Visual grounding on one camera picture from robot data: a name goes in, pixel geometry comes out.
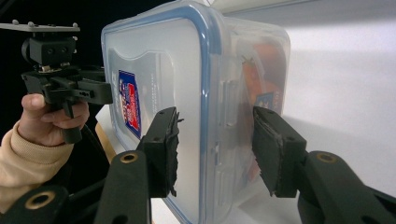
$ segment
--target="human hand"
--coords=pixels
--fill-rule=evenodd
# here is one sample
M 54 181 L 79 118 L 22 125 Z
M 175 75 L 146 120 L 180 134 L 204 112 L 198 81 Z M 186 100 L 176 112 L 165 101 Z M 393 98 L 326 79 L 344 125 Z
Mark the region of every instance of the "human hand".
M 63 109 L 50 112 L 50 105 L 46 104 L 41 94 L 23 96 L 21 104 L 23 112 L 18 127 L 19 135 L 31 143 L 45 147 L 64 143 L 62 129 L 82 129 L 90 116 L 86 102 L 73 105 L 73 119 L 67 117 Z

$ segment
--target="finger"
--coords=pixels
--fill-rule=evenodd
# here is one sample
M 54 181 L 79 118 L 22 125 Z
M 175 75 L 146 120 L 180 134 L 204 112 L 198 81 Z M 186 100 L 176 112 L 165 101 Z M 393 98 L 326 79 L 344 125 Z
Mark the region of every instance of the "finger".
M 80 116 L 88 117 L 90 115 L 90 110 L 87 102 L 78 102 L 73 105 L 72 109 L 74 118 Z M 61 122 L 70 119 L 71 118 L 66 116 L 63 109 L 47 113 L 41 118 L 41 120 L 44 122 Z
M 37 118 L 47 111 L 44 96 L 41 94 L 27 94 L 22 97 L 23 114 L 28 118 Z
M 73 119 L 62 120 L 59 122 L 53 122 L 53 125 L 62 128 L 62 129 L 71 129 L 79 127 L 80 129 L 87 122 L 89 115 L 83 114 L 81 116 L 75 117 Z

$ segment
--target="person's arm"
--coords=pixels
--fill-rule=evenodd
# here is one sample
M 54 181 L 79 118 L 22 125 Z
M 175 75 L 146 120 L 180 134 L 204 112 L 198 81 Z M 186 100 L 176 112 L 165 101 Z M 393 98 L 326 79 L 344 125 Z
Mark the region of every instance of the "person's arm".
M 62 110 L 49 112 L 39 94 L 22 98 L 21 120 L 0 147 L 0 213 L 30 189 L 53 178 L 67 162 L 73 145 L 66 145 L 62 129 L 82 128 L 89 116 L 87 103 L 73 105 L 75 117 Z

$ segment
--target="plastic food container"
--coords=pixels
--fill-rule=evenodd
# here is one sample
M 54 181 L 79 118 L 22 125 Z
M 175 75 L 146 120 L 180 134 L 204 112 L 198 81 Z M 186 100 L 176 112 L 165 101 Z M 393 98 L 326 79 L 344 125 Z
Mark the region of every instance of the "plastic food container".
M 282 111 L 286 32 L 176 1 L 109 24 L 102 48 L 112 124 L 125 150 L 136 148 L 158 111 L 176 106 L 184 119 L 177 196 L 165 202 L 182 223 L 221 223 L 258 176 L 253 105 Z

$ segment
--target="red and blue label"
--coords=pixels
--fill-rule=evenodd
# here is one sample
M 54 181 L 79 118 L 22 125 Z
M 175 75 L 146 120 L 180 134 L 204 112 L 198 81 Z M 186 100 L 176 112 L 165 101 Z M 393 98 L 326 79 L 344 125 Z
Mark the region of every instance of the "red and blue label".
M 122 101 L 122 114 L 126 127 L 140 139 L 142 122 L 140 117 L 139 93 L 135 75 L 119 71 L 119 92 Z

